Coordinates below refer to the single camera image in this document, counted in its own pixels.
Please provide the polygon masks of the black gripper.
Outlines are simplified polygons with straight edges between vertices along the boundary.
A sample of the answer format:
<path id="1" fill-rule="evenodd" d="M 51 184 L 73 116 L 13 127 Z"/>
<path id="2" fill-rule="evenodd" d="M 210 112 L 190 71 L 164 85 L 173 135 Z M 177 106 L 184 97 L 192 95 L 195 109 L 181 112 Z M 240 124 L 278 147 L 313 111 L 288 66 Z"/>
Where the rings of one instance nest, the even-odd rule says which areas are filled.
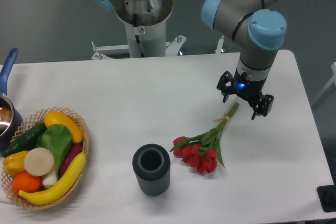
<path id="1" fill-rule="evenodd" d="M 223 96 L 222 102 L 225 103 L 229 96 L 237 94 L 240 98 L 247 101 L 253 108 L 252 120 L 257 116 L 266 117 L 272 108 L 274 96 L 270 94 L 262 94 L 262 88 L 266 82 L 266 78 L 262 80 L 249 80 L 247 73 L 240 73 L 235 71 L 234 78 L 229 71 L 225 71 L 217 84 L 217 90 L 219 90 Z"/>

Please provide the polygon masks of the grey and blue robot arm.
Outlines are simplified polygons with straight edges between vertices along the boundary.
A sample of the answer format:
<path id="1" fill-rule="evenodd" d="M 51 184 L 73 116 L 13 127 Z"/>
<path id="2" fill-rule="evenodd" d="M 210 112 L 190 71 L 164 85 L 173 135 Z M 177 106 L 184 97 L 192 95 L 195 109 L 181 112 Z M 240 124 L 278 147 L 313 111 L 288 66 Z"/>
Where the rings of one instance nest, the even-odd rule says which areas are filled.
<path id="1" fill-rule="evenodd" d="M 94 0 L 114 11 L 124 23 L 130 56 L 165 56 L 166 20 L 172 0 Z M 285 18 L 269 6 L 278 0 L 205 0 L 202 21 L 241 48 L 235 73 L 225 72 L 217 84 L 224 100 L 232 94 L 247 101 L 254 116 L 266 116 L 274 98 L 263 94 L 287 30 Z"/>

